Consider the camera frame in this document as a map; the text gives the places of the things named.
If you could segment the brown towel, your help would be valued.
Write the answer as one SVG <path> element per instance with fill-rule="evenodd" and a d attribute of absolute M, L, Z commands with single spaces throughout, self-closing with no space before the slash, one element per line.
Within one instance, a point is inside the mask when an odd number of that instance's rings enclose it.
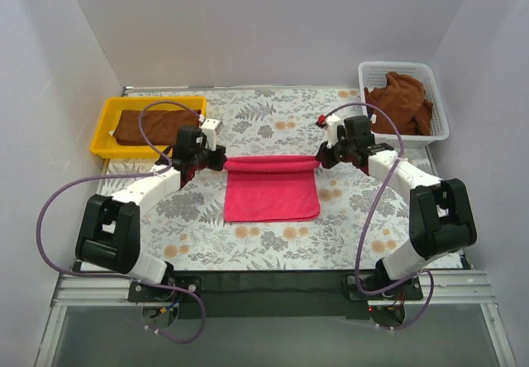
<path fill-rule="evenodd" d="M 423 84 L 394 71 L 385 78 L 382 88 L 364 88 L 365 101 L 381 109 L 401 136 L 430 136 L 433 103 L 426 99 Z"/>
<path fill-rule="evenodd" d="M 153 145 L 171 145 L 177 140 L 182 126 L 198 126 L 199 111 L 191 113 L 185 110 L 147 111 L 142 117 L 145 135 Z M 124 110 L 113 137 L 119 145 L 147 145 L 139 128 L 139 111 Z"/>

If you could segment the pink towel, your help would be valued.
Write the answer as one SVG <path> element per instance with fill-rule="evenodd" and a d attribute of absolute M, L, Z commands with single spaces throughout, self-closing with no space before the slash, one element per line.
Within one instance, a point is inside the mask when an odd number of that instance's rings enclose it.
<path fill-rule="evenodd" d="M 224 203 L 225 222 L 304 222 L 317 218 L 321 207 L 315 170 L 309 155 L 230 158 Z"/>

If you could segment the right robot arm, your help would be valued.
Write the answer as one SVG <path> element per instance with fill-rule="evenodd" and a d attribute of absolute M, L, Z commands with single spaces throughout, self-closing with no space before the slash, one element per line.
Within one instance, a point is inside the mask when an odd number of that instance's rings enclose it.
<path fill-rule="evenodd" d="M 340 119 L 322 115 L 316 122 L 326 133 L 316 155 L 324 169 L 352 164 L 381 180 L 408 206 L 408 239 L 380 259 L 374 272 L 355 276 L 355 286 L 366 296 L 400 287 L 431 262 L 477 241 L 469 197 L 459 179 L 440 179 L 405 160 L 402 150 L 378 143 L 366 116 Z"/>

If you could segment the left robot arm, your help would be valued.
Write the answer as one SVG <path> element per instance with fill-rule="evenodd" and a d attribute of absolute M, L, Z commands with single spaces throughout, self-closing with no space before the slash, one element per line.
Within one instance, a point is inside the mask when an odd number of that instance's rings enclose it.
<path fill-rule="evenodd" d="M 78 260 L 143 282 L 163 284 L 172 266 L 141 250 L 141 218 L 202 169 L 220 171 L 226 148 L 217 144 L 222 123 L 206 119 L 183 126 L 147 177 L 110 196 L 94 195 L 86 205 L 75 255 Z"/>

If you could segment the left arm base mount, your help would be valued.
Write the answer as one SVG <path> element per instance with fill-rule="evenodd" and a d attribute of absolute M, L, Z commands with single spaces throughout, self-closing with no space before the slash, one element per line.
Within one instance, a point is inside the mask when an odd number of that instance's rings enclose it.
<path fill-rule="evenodd" d="M 132 281 L 126 299 L 131 303 L 192 303 L 194 298 L 191 295 L 174 290 L 174 287 L 183 288 L 199 296 L 202 289 L 202 279 L 194 275 L 173 275 L 164 285 L 170 286 L 171 289 Z"/>

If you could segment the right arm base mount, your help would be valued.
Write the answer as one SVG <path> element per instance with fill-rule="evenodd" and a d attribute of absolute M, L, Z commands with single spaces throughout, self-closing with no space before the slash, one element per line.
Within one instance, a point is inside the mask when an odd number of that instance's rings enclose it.
<path fill-rule="evenodd" d="M 343 278 L 341 285 L 345 291 L 345 296 L 350 301 L 384 301 L 397 303 L 402 300 L 423 300 L 424 293 L 418 278 L 409 279 L 404 284 L 384 292 L 376 288 L 368 288 L 370 283 L 366 282 L 367 278 L 367 274 L 362 274 L 360 276 L 360 285 L 363 290 L 360 290 L 356 285 L 355 276 L 353 274 L 348 274 Z"/>

